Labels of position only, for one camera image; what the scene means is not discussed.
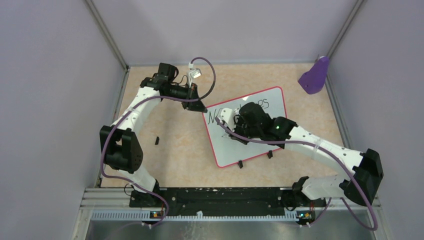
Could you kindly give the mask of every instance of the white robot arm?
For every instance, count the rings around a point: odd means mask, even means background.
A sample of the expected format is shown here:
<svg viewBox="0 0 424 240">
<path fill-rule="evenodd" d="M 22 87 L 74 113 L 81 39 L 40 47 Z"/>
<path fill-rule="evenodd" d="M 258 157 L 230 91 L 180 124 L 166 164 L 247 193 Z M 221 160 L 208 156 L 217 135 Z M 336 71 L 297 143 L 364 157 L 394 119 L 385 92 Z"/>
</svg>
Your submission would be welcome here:
<svg viewBox="0 0 424 240">
<path fill-rule="evenodd" d="M 193 79 L 200 76 L 200 70 L 198 68 L 190 69 L 187 73 L 187 84 L 183 86 L 173 82 L 176 77 L 175 74 L 178 75 L 178 69 L 175 66 L 160 63 L 158 72 L 153 77 L 146 77 L 141 82 L 137 95 L 122 116 L 112 123 L 111 126 L 103 126 L 100 130 L 100 143 L 103 150 L 106 138 L 113 126 L 120 122 L 108 146 L 106 146 L 106 155 L 103 162 L 112 169 L 119 171 L 126 178 L 132 180 L 133 183 L 136 183 L 133 187 L 141 193 L 145 191 L 137 186 L 152 192 L 156 180 L 142 165 L 143 151 L 137 139 L 137 134 L 142 129 L 143 123 L 153 108 L 162 101 L 159 96 L 186 100 L 196 100 L 199 98 L 197 85 L 193 83 Z M 158 98 L 150 99 L 139 105 L 141 101 L 151 97 Z M 207 112 L 201 100 L 183 102 L 182 106 L 189 111 Z"/>
<path fill-rule="evenodd" d="M 225 124 L 228 131 L 248 139 L 261 139 L 264 143 L 267 141 L 302 141 L 313 145 L 270 144 L 305 154 L 338 173 L 326 177 L 302 177 L 295 182 L 293 190 L 300 190 L 310 200 L 347 197 L 357 204 L 365 205 L 345 170 L 330 155 L 319 150 L 322 148 L 340 159 L 342 164 L 354 175 L 369 202 L 373 202 L 383 178 L 380 156 L 376 151 L 368 149 L 363 153 L 336 145 L 308 132 L 296 122 L 285 117 L 271 118 L 259 104 L 253 102 L 245 104 L 240 109 L 224 108 L 218 114 L 218 119 Z M 229 137 L 243 144 L 249 142 L 233 134 L 229 134 Z"/>
</svg>

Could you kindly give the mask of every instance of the gray wall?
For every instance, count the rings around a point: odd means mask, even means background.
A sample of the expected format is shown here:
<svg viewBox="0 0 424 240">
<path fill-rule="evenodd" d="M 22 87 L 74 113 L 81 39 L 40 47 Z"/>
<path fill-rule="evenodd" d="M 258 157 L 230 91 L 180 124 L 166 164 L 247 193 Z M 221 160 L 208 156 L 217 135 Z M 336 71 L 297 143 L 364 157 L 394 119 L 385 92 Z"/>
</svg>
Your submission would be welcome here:
<svg viewBox="0 0 424 240">
<path fill-rule="evenodd" d="M 423 16 L 422 0 L 368 1 L 330 64 L 354 146 L 380 152 L 395 239 L 424 234 Z"/>
<path fill-rule="evenodd" d="M 123 70 L 82 0 L 2 0 L 0 23 L 0 239 L 69 239 Z"/>
<path fill-rule="evenodd" d="M 130 65 L 304 62 L 325 54 L 356 0 L 94 0 Z"/>
</svg>

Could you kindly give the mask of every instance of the purple sponge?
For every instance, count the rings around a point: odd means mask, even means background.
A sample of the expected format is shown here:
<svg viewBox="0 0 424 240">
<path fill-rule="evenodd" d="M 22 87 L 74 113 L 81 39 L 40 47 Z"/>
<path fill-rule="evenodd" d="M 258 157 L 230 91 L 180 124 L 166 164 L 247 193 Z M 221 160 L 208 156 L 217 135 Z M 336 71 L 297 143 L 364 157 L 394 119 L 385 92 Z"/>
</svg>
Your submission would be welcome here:
<svg viewBox="0 0 424 240">
<path fill-rule="evenodd" d="M 329 69 L 330 60 L 326 56 L 322 56 L 315 62 L 312 68 L 305 72 L 297 81 L 307 94 L 316 94 L 323 89 L 326 83 L 327 70 Z"/>
</svg>

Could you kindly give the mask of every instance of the purple cable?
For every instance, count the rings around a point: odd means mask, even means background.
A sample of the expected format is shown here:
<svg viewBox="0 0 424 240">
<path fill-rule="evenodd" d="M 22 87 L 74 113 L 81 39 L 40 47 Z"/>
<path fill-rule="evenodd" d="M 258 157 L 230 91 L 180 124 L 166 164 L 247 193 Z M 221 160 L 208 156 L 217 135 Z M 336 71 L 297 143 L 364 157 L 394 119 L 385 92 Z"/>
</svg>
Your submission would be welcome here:
<svg viewBox="0 0 424 240">
<path fill-rule="evenodd" d="M 340 161 L 340 159 L 334 155 L 334 153 L 330 152 L 329 150 L 321 147 L 321 146 L 317 146 L 313 143 L 307 142 L 307 141 L 299 141 L 299 140 L 288 140 L 288 141 L 262 141 L 262 140 L 254 140 L 254 139 L 250 139 L 244 136 L 241 136 L 235 132 L 229 131 L 228 128 L 226 128 L 222 123 L 221 120 L 218 117 L 215 117 L 216 122 L 218 123 L 218 125 L 223 128 L 225 130 L 225 132 L 241 139 L 241 140 L 245 140 L 248 142 L 252 142 L 252 143 L 256 143 L 256 144 L 304 144 L 304 145 L 308 145 L 311 146 L 313 148 L 318 148 L 319 150 L 323 151 L 324 153 L 328 154 L 330 157 L 332 157 L 339 165 L 340 167 L 346 172 L 347 176 L 349 176 L 350 180 L 352 181 L 353 185 L 355 185 L 356 189 L 358 190 L 360 196 L 362 197 L 363 201 L 365 202 L 366 207 L 369 210 L 369 213 L 371 214 L 371 218 L 372 221 L 374 223 L 374 227 L 369 227 L 366 226 L 363 222 L 361 222 L 359 220 L 359 218 L 354 214 L 354 212 L 351 210 L 351 208 L 348 206 L 348 204 L 345 202 L 345 200 L 342 198 L 343 203 L 346 205 L 347 209 L 349 210 L 349 212 L 353 215 L 353 217 L 358 221 L 358 223 L 361 226 L 364 226 L 366 229 L 370 230 L 370 231 L 375 231 L 378 229 L 379 225 L 377 222 L 377 217 L 376 214 L 374 213 L 373 208 L 371 207 L 370 201 L 368 201 L 367 196 L 365 195 L 364 191 L 362 190 L 362 188 L 359 186 L 359 183 L 356 181 L 356 179 L 354 178 L 354 175 L 349 171 L 349 169 L 343 164 L 342 161 Z"/>
<path fill-rule="evenodd" d="M 210 68 L 212 69 L 212 73 L 213 73 L 213 83 L 210 86 L 209 91 L 205 95 L 203 95 L 202 97 L 199 97 L 197 99 L 181 99 L 181 98 L 176 98 L 176 97 L 171 97 L 171 96 L 151 96 L 151 97 L 148 97 L 148 98 L 145 98 L 145 99 L 141 100 L 139 103 L 137 103 L 136 105 L 134 105 L 132 108 L 133 109 L 136 109 L 140 105 L 142 105 L 145 102 L 147 102 L 149 100 L 152 100 L 152 99 L 169 99 L 169 100 L 173 100 L 173 101 L 177 101 L 177 102 L 192 103 L 192 102 L 197 102 L 199 100 L 202 100 L 202 99 L 206 98 L 212 92 L 212 90 L 215 87 L 215 82 L 217 80 L 217 75 L 215 73 L 215 69 L 214 69 L 214 66 L 212 65 L 212 63 L 209 60 L 207 60 L 206 58 L 204 58 L 204 57 L 201 57 L 201 56 L 195 57 L 195 58 L 193 58 L 193 60 L 191 60 L 191 63 L 193 63 L 197 59 L 201 59 L 201 60 L 204 60 L 205 62 L 207 62 L 207 64 L 209 64 Z M 127 182 L 133 184 L 134 186 L 136 186 L 137 188 L 141 189 L 142 191 L 144 191 L 144 192 L 146 192 L 146 193 L 148 193 L 148 194 L 150 194 L 152 196 L 157 197 L 158 199 L 160 199 L 165 204 L 165 206 L 166 206 L 165 213 L 159 219 L 158 222 L 156 222 L 155 224 L 151 225 L 151 227 L 153 228 L 153 227 L 157 226 L 158 224 L 160 224 L 164 220 L 164 218 L 168 215 L 169 208 L 170 208 L 168 202 L 163 197 L 161 197 L 160 195 L 144 189 L 143 187 L 141 187 L 137 183 L 131 181 L 129 178 L 126 178 L 126 177 L 123 177 L 123 176 L 107 175 L 105 173 L 105 170 L 104 170 L 104 163 L 103 163 L 103 161 L 104 161 L 104 159 L 106 157 L 106 149 L 107 149 L 107 146 L 109 145 L 109 142 L 111 141 L 112 135 L 114 134 L 114 132 L 118 128 L 118 126 L 124 121 L 124 119 L 126 119 L 131 113 L 132 113 L 131 110 L 129 110 L 127 113 L 125 113 L 120 118 L 120 120 L 115 124 L 115 126 L 113 126 L 112 130 L 110 130 L 110 133 L 107 136 L 106 141 L 104 142 L 103 150 L 101 151 L 101 157 L 100 157 L 100 173 L 105 178 L 109 178 L 109 179 L 121 179 L 121 180 L 127 181 Z M 115 231 L 113 231 L 108 237 L 105 238 L 105 240 L 108 239 L 108 238 L 110 238 L 116 232 L 119 232 L 120 230 L 124 229 L 125 227 L 130 226 L 130 225 L 134 225 L 134 224 L 142 224 L 142 223 L 137 221 L 137 222 L 130 222 L 128 224 L 125 224 L 125 225 L 121 226 L 120 228 L 116 229 Z"/>
</svg>

